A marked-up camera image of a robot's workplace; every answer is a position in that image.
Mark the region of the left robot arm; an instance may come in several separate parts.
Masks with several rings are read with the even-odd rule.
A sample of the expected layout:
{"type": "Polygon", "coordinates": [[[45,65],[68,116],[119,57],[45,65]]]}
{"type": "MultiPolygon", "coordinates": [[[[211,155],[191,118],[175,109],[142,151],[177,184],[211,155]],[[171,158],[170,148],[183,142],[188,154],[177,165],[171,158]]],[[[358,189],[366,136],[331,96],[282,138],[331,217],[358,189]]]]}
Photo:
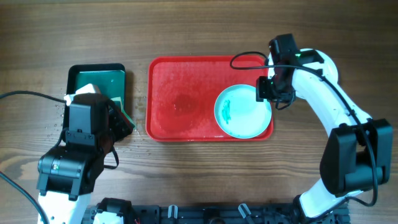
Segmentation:
{"type": "Polygon", "coordinates": [[[107,154],[114,143],[135,127],[120,107],[107,96],[84,93],[68,107],[69,125],[59,142],[38,162],[41,223],[81,223],[90,203],[96,179],[108,168],[107,154]]]}

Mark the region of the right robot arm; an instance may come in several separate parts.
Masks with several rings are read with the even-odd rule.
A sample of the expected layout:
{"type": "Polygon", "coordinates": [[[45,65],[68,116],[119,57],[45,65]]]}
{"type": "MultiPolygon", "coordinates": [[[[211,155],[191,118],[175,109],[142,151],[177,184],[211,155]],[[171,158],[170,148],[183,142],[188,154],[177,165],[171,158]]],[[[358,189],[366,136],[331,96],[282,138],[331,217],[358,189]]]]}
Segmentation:
{"type": "Polygon", "coordinates": [[[360,201],[390,178],[393,128],[386,119],[373,119],[338,84],[338,69],[327,54],[299,49],[292,34],[269,42],[268,75],[257,79],[256,100],[290,106],[307,101],[318,116],[328,140],[320,162],[320,179],[294,200],[294,220],[317,221],[341,204],[360,201]]]}

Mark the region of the white plate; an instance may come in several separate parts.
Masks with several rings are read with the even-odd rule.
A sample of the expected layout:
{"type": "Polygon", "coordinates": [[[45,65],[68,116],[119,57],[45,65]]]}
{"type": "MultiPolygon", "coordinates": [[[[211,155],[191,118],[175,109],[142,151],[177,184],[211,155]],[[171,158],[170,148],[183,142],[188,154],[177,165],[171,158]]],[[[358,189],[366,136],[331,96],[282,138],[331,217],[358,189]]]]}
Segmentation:
{"type": "Polygon", "coordinates": [[[299,61],[299,66],[307,67],[314,71],[320,70],[321,77],[302,69],[294,69],[292,75],[292,88],[296,95],[304,93],[324,93],[326,89],[331,91],[329,84],[325,83],[323,78],[328,80],[333,86],[338,84],[338,69],[332,59],[320,50],[300,49],[295,58],[299,61]]]}

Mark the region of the green yellow sponge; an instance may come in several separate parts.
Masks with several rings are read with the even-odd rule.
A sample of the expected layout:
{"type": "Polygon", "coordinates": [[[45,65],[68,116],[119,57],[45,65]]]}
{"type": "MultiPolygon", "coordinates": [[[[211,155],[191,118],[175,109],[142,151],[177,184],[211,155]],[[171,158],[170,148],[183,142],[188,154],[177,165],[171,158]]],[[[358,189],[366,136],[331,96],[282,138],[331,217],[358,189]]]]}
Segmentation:
{"type": "Polygon", "coordinates": [[[118,106],[122,112],[122,114],[126,117],[126,119],[128,120],[129,124],[132,126],[132,129],[135,129],[136,125],[134,124],[133,120],[130,118],[130,116],[125,112],[124,110],[124,105],[122,103],[122,98],[119,97],[114,97],[111,99],[116,106],[118,106]]]}

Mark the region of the light blue plate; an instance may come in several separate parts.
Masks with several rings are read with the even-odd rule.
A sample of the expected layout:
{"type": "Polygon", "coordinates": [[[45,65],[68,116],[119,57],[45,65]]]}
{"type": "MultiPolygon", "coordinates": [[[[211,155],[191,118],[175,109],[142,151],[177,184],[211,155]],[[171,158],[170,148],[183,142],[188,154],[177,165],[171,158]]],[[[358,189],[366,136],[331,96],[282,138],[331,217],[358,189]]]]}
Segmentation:
{"type": "Polygon", "coordinates": [[[223,90],[214,105],[218,126],[229,136],[251,139],[260,136],[270,125],[271,104],[256,100],[256,88],[233,85],[223,90]]]}

